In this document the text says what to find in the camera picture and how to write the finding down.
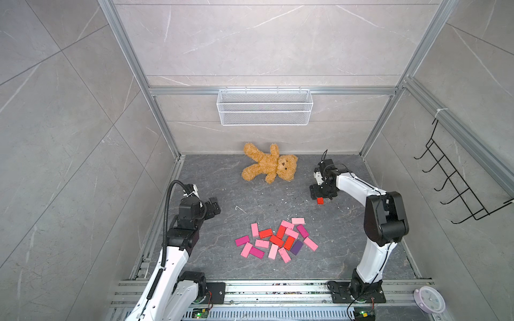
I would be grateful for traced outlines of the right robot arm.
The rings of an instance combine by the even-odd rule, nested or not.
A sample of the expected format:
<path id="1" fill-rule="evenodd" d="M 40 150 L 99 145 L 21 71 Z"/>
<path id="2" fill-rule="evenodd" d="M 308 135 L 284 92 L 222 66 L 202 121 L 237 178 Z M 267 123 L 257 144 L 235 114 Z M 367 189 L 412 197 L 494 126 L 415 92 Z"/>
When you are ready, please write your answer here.
<path id="1" fill-rule="evenodd" d="M 349 285 L 352 298 L 362 302 L 380 290 L 390 255 L 409 232 L 402 196 L 374 187 L 348 169 L 340 171 L 331 159 L 318 163 L 314 178 L 316 183 L 309 187 L 312 199 L 333 199 L 342 191 L 365 207 L 364 232 L 368 239 Z"/>

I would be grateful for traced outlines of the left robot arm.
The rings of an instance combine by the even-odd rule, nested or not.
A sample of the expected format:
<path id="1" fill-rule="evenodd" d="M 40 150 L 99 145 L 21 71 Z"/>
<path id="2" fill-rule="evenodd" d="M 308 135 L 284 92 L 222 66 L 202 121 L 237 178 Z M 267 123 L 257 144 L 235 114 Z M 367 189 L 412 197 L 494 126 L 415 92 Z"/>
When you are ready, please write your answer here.
<path id="1" fill-rule="evenodd" d="M 215 197 L 185 197 L 165 232 L 161 257 L 127 320 L 181 320 L 190 305 L 207 295 L 203 272 L 183 271 L 208 219 L 221 213 Z"/>

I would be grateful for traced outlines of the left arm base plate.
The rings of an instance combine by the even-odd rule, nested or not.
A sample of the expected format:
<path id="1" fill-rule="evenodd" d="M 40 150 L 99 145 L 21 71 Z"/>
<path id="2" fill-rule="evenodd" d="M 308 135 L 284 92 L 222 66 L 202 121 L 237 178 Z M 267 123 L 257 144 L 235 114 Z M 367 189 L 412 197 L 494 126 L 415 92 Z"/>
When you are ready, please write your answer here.
<path id="1" fill-rule="evenodd" d="M 198 297 L 193 304 L 223 304 L 225 295 L 225 282 L 207 282 L 199 285 Z"/>

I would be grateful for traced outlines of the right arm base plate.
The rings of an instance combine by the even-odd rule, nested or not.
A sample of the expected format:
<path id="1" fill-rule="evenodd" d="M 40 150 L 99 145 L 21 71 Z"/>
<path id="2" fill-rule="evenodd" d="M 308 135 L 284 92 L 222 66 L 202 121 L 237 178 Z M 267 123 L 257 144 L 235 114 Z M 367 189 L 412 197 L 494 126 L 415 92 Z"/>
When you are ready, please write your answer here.
<path id="1" fill-rule="evenodd" d="M 350 304 L 350 303 L 372 303 L 372 299 L 376 304 L 386 303 L 386 297 L 382 289 L 382 281 L 373 284 L 360 284 L 359 282 L 327 282 L 327 288 L 330 292 L 332 302 L 334 304 Z"/>

